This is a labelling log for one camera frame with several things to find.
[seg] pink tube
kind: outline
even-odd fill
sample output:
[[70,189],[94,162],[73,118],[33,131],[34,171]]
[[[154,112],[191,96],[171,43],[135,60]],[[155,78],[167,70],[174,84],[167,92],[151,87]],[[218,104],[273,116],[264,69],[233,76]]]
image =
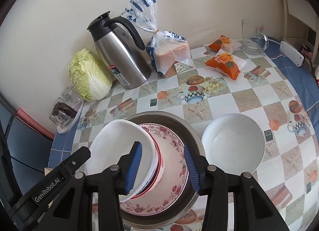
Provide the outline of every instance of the pink tube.
[[54,139],[54,134],[45,129],[39,123],[37,123],[33,118],[31,118],[23,109],[19,108],[17,114],[20,118],[24,119],[33,129],[39,133],[44,134],[45,136]]

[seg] floral plate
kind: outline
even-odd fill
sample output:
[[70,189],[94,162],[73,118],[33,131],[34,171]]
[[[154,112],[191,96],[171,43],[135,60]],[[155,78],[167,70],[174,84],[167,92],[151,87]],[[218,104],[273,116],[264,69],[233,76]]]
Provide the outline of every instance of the floral plate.
[[173,131],[153,123],[140,126],[156,140],[163,156],[165,172],[153,190],[120,203],[120,207],[133,215],[149,216],[173,205],[185,188],[188,170],[184,159],[184,144]]

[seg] stainless steel basin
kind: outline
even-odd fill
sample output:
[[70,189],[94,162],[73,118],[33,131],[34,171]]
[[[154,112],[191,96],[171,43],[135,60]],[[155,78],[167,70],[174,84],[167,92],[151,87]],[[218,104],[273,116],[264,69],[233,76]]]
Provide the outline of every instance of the stainless steel basin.
[[[174,131],[183,143],[195,144],[195,148],[200,155],[205,156],[202,142],[195,130],[180,117],[163,111],[147,111],[136,114],[127,120],[135,124],[156,123],[168,127]],[[172,224],[174,221],[184,216],[194,205],[198,194],[192,189],[190,178],[178,200],[165,211],[152,216],[136,216],[121,210],[124,224],[141,228],[154,229]]]

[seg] orange snack package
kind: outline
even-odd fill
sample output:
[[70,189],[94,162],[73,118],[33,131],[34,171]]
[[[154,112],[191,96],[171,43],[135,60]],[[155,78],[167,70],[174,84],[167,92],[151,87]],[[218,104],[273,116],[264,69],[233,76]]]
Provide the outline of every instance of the orange snack package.
[[219,39],[217,39],[214,43],[210,44],[208,47],[214,52],[218,52],[220,49],[222,49],[228,53],[233,53],[240,47],[240,43],[231,40],[230,38],[224,35],[221,35]]
[[228,75],[231,79],[236,80],[240,69],[242,69],[246,64],[246,61],[231,55],[224,50],[219,50],[215,57],[208,60],[205,65],[210,66],[217,71]]

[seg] screw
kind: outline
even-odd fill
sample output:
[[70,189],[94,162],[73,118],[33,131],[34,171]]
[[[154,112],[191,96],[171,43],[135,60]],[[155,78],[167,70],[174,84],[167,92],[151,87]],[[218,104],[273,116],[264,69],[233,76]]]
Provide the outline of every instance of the screw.
[[120,167],[119,167],[117,164],[113,164],[113,165],[110,166],[110,170],[111,170],[111,171],[114,171],[114,172],[115,172],[115,171],[117,171],[118,169],[120,169]]
[[76,173],[74,177],[76,179],[81,179],[83,176],[84,176],[84,174],[82,172],[79,172],[79,173]]
[[217,167],[215,165],[209,165],[207,166],[207,170],[210,172],[215,172],[217,170]]
[[244,172],[244,173],[243,173],[243,176],[244,176],[245,178],[249,179],[249,178],[251,177],[251,173],[249,173],[249,172]]

